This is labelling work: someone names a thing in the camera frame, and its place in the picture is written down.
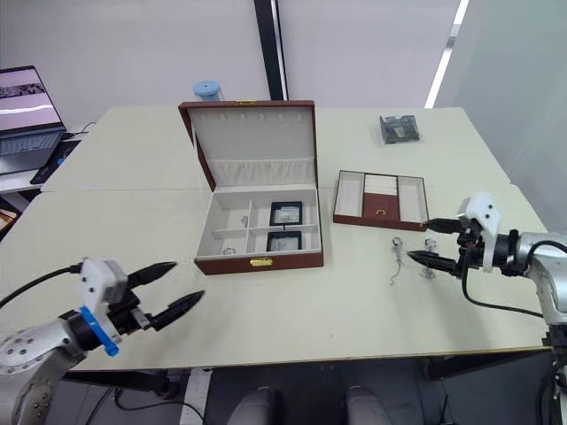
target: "laptop screen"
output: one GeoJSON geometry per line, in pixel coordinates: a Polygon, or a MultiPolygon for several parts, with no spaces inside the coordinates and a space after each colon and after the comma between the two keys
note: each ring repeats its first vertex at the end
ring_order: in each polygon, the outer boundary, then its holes
{"type": "Polygon", "coordinates": [[[63,123],[33,66],[0,72],[0,134],[57,127],[63,123]]]}

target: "gold clasp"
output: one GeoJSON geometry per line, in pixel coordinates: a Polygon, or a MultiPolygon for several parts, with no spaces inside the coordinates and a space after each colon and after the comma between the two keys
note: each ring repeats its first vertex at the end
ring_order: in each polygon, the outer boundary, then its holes
{"type": "Polygon", "coordinates": [[[252,267],[265,267],[274,264],[274,259],[251,259],[250,265],[252,267]]]}

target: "jewelry box compartment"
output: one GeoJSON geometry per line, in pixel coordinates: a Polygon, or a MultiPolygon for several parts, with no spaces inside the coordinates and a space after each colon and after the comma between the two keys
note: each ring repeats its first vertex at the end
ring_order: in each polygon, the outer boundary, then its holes
{"type": "Polygon", "coordinates": [[[322,246],[318,212],[315,187],[215,191],[211,198],[196,261],[320,253],[322,246]],[[298,201],[301,203],[300,225],[269,225],[272,203],[298,201]],[[300,249],[268,251],[268,236],[274,232],[300,232],[300,249]]]}

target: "black cable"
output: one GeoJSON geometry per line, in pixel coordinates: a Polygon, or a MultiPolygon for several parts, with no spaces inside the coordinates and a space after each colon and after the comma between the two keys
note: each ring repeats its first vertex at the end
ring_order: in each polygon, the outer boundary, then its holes
{"type": "Polygon", "coordinates": [[[437,425],[443,425],[443,422],[445,422],[445,412],[447,411],[447,401],[449,401],[449,396],[445,395],[445,401],[443,402],[443,408],[441,409],[441,415],[439,417],[439,423],[437,425]]]}
{"type": "Polygon", "coordinates": [[[81,265],[82,263],[79,263],[79,264],[73,264],[72,266],[69,267],[60,268],[59,270],[55,270],[54,272],[44,274],[43,276],[38,277],[32,282],[25,284],[21,288],[16,289],[12,294],[4,297],[4,299],[0,301],[0,309],[3,308],[6,304],[8,304],[10,301],[12,301],[14,298],[16,298],[18,295],[21,295],[27,290],[34,288],[34,286],[40,284],[41,282],[45,282],[48,279],[51,279],[52,277],[59,276],[60,274],[81,272],[81,265]]]}
{"type": "Polygon", "coordinates": [[[125,407],[120,403],[120,396],[122,395],[122,390],[115,390],[114,391],[114,404],[116,405],[116,407],[118,407],[120,410],[123,410],[125,412],[134,412],[136,410],[144,410],[144,409],[151,409],[153,407],[159,407],[159,406],[166,406],[166,405],[183,405],[183,406],[187,406],[189,409],[191,409],[193,412],[195,412],[197,414],[197,416],[200,418],[200,420],[203,422],[203,425],[206,425],[205,422],[205,418],[203,417],[203,415],[197,410],[197,408],[195,406],[190,405],[189,403],[185,403],[184,401],[163,401],[161,403],[155,403],[153,405],[146,405],[146,406],[136,406],[136,407],[125,407]]]}
{"type": "Polygon", "coordinates": [[[469,292],[467,290],[467,277],[469,275],[469,252],[470,252],[470,249],[469,249],[469,247],[467,247],[467,253],[465,254],[465,257],[464,257],[464,260],[463,260],[463,263],[462,263],[463,271],[462,271],[462,278],[461,278],[462,294],[464,295],[464,297],[468,301],[470,301],[474,305],[479,305],[481,307],[493,308],[493,309],[496,309],[496,310],[504,310],[505,312],[529,314],[530,316],[543,318],[543,314],[541,314],[541,313],[532,312],[530,310],[525,310],[523,308],[508,307],[507,305],[483,303],[482,301],[477,301],[476,299],[471,298],[470,295],[469,295],[469,292]]]}
{"type": "Polygon", "coordinates": [[[85,425],[90,425],[92,423],[93,419],[95,419],[95,416],[97,416],[98,409],[100,409],[100,406],[103,405],[103,403],[108,398],[108,396],[110,395],[112,390],[113,390],[113,387],[109,387],[109,388],[106,389],[106,391],[103,393],[103,395],[100,396],[97,403],[95,404],[95,407],[93,407],[92,412],[90,412],[89,418],[85,422],[85,425]]]}
{"type": "MultiPolygon", "coordinates": [[[[543,395],[546,392],[546,388],[549,386],[549,384],[553,384],[555,374],[557,373],[557,371],[559,369],[561,369],[562,367],[565,367],[565,365],[567,365],[567,361],[556,362],[553,365],[551,372],[546,374],[540,380],[540,385],[538,386],[538,392],[536,393],[536,396],[535,396],[536,425],[543,425],[543,408],[541,407],[541,403],[543,402],[543,395]]],[[[552,391],[551,397],[553,397],[553,386],[551,387],[551,391],[552,391]]]]}
{"type": "Polygon", "coordinates": [[[530,250],[528,251],[528,255],[525,257],[524,271],[527,270],[528,266],[530,265],[530,263],[532,261],[533,253],[535,252],[535,250],[540,248],[541,245],[553,246],[554,248],[557,248],[558,250],[563,251],[564,253],[567,254],[567,246],[563,245],[562,243],[558,243],[558,242],[555,242],[555,241],[539,241],[539,242],[536,242],[534,245],[532,245],[532,248],[530,248],[530,250]]]}
{"type": "Polygon", "coordinates": [[[445,394],[445,398],[447,399],[447,411],[451,416],[451,422],[454,425],[457,425],[457,422],[454,421],[453,410],[451,409],[451,403],[449,403],[449,395],[447,394],[447,388],[445,388],[445,381],[441,380],[441,388],[443,389],[443,394],[445,394]]]}
{"type": "Polygon", "coordinates": [[[85,133],[88,133],[88,131],[85,131],[87,129],[88,126],[91,126],[93,124],[97,124],[96,121],[91,121],[89,124],[87,124],[85,127],[82,128],[82,130],[78,133],[74,133],[74,135],[83,135],[85,133]]]}

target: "laptop keyboard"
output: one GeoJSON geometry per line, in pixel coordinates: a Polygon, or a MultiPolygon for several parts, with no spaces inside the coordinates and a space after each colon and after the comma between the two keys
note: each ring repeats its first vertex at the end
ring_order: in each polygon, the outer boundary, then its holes
{"type": "Polygon", "coordinates": [[[0,155],[49,149],[57,142],[59,136],[60,133],[51,133],[48,135],[27,135],[17,139],[3,140],[0,142],[0,155]]]}

